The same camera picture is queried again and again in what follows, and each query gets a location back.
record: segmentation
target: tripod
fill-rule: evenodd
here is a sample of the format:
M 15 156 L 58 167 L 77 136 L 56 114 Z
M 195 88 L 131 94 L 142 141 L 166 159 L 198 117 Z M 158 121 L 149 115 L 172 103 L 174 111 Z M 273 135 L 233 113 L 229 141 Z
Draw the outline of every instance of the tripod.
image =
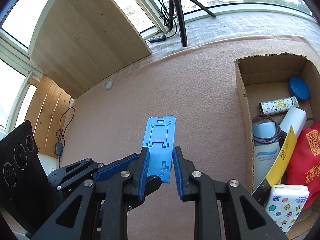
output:
M 204 10 L 206 13 L 208 13 L 212 17 L 216 17 L 210 10 L 203 6 L 201 3 L 199 3 L 197 0 L 190 0 L 197 6 L 199 6 L 202 10 Z M 183 18 L 183 11 L 182 11 L 182 6 L 181 6 L 181 0 L 169 0 L 169 14 L 173 16 L 173 9 L 176 11 L 176 16 L 178 19 L 178 26 L 179 26 L 179 31 L 180 31 L 180 38 L 181 38 L 181 43 L 183 47 L 186 47 L 188 44 L 187 40 L 187 33 L 186 33 L 186 25 L 184 23 L 184 18 Z M 169 21 L 169 31 L 172 30 L 173 26 L 173 17 Z

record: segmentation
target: metal pivot screw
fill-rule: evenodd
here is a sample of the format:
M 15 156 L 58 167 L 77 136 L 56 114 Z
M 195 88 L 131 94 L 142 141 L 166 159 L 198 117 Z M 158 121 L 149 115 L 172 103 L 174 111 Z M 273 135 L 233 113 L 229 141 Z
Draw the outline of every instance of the metal pivot screw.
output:
M 86 187 L 90 187 L 93 184 L 93 180 L 92 179 L 86 179 L 83 182 L 83 185 L 85 185 Z
M 229 181 L 230 186 L 232 187 L 238 187 L 239 186 L 239 182 L 235 179 L 232 179 Z
M 192 176 L 194 176 L 195 178 L 199 178 L 199 177 L 201 177 L 201 175 L 202 175 L 202 173 L 199 172 L 199 171 L 193 171 L 192 172 Z
M 121 177 L 129 177 L 130 171 L 121 171 L 120 175 L 121 175 Z

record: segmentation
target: cardboard box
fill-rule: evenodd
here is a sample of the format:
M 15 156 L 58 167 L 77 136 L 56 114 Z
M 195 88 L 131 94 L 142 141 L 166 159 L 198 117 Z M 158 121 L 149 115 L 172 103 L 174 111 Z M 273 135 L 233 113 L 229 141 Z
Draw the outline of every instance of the cardboard box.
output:
M 320 74 L 314 64 L 305 56 L 283 53 L 279 55 L 261 55 L 245 57 L 235 61 L 236 83 L 243 112 L 247 150 L 247 182 L 246 188 L 252 193 L 253 137 L 251 120 L 261 114 L 259 102 L 290 97 L 288 81 L 292 76 L 301 77 L 308 85 L 310 98 L 299 103 L 299 108 L 306 111 L 306 127 L 320 121 Z M 272 115 L 280 123 L 285 113 Z M 308 231 L 318 218 L 320 198 L 311 208 L 303 210 L 297 221 L 287 234 L 293 239 Z

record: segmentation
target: tree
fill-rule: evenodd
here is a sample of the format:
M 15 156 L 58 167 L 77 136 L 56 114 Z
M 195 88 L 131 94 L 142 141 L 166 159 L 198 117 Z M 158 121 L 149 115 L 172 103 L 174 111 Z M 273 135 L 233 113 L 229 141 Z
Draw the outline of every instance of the tree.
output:
M 283 5 L 283 6 L 298 9 L 300 11 L 310 14 L 310 10 L 308 6 L 303 2 L 303 0 L 300 0 L 298 3 L 287 2 L 285 0 L 244 0 L 244 2 L 261 2 L 261 3 Z

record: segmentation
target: sky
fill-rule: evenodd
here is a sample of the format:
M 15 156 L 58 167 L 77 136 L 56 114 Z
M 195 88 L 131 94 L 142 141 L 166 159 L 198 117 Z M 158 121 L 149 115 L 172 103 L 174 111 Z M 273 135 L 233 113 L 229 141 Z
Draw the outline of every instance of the sky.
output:
M 0 60 L 0 125 L 6 127 L 12 105 L 25 76 Z
M 2 28 L 29 47 L 33 30 L 48 0 L 19 0 Z

